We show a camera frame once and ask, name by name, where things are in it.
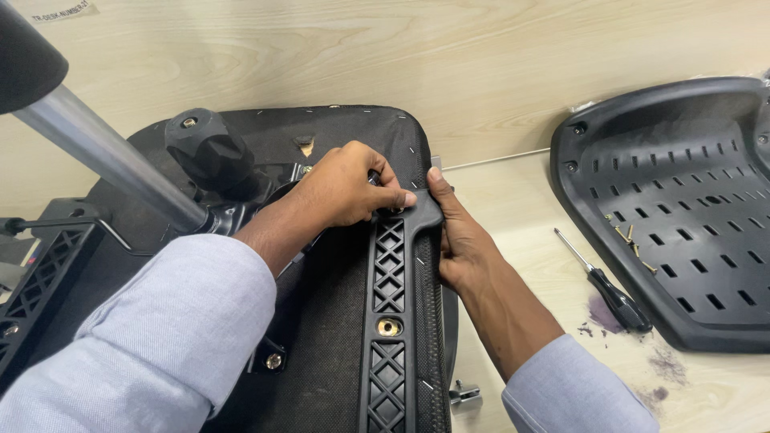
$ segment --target lattice pattern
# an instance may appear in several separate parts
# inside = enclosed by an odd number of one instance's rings
[[[374,311],[403,313],[403,220],[377,226]]]
[[[28,317],[38,306],[41,296],[48,291],[51,282],[59,274],[59,269],[67,260],[72,248],[78,243],[82,231],[61,232],[51,245],[48,253],[35,267],[11,307],[5,312],[6,317]]]
[[[405,430],[405,378],[403,342],[372,343],[369,371],[369,433],[402,433]]]

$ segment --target desk surface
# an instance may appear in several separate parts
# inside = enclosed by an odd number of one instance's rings
[[[444,175],[564,330],[637,393],[655,413],[662,431],[769,430],[770,355],[683,353],[671,348],[656,330],[643,338],[611,332],[604,336],[602,327],[589,319],[588,300],[596,289],[556,237],[554,227],[586,260],[622,286],[551,192],[548,158],[546,151],[448,170]],[[591,333],[578,328],[589,328]],[[515,431],[500,400],[504,383],[462,307],[454,377],[478,384],[484,405],[453,414],[453,431]]]

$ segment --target shirt cuff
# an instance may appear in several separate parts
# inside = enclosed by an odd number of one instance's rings
[[[519,432],[654,432],[650,411],[606,365],[565,334],[540,349],[502,394]]]
[[[169,243],[97,308],[75,339],[95,337],[158,368],[218,408],[275,311],[276,283],[239,240]]]

